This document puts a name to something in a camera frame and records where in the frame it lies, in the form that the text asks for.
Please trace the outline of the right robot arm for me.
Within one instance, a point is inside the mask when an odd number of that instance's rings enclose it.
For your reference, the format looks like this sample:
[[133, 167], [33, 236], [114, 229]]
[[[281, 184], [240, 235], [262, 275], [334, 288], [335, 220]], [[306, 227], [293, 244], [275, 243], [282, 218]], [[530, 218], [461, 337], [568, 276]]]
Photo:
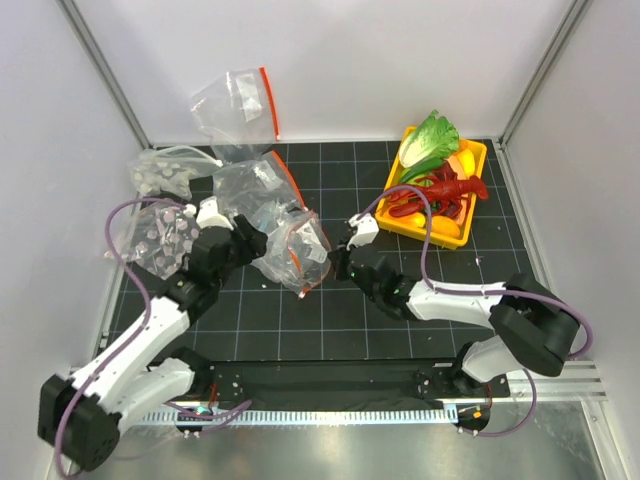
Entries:
[[418, 279], [394, 269], [373, 246], [349, 242], [329, 259], [337, 279], [352, 281], [393, 319], [449, 320], [493, 331], [487, 340], [465, 344], [452, 366], [436, 377], [444, 389], [461, 396], [475, 395], [517, 370], [557, 377], [575, 355], [571, 348], [583, 318], [530, 275], [486, 285]]

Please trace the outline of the toy green pepper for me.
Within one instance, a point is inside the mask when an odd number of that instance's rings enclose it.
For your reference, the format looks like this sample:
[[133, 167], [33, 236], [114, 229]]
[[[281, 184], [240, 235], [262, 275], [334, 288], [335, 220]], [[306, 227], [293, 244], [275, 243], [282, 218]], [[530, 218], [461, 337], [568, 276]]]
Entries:
[[411, 167], [406, 168], [403, 171], [399, 182], [407, 183], [415, 177], [426, 175], [428, 172], [440, 168], [445, 162], [446, 160], [444, 158], [424, 159]]

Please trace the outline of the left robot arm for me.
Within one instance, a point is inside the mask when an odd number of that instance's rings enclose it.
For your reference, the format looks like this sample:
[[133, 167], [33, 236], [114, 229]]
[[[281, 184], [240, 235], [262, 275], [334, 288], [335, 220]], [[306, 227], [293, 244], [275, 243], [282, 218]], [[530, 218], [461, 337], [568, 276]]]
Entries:
[[147, 367], [217, 302], [234, 270], [265, 255], [267, 241], [242, 215], [202, 229], [181, 267], [154, 296], [143, 296], [144, 312], [116, 341], [70, 377], [53, 375], [42, 385], [37, 434], [58, 459], [93, 471], [150, 410], [183, 394], [208, 395], [210, 363], [192, 350], [181, 347]]

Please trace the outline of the toy green lettuce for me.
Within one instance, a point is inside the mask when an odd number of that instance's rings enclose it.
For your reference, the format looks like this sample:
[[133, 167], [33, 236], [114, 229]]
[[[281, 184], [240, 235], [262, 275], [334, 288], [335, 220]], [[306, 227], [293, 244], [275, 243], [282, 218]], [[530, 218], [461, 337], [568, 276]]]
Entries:
[[431, 159], [446, 159], [459, 148], [456, 127], [438, 110], [432, 110], [427, 118], [401, 142], [399, 161], [405, 167]]

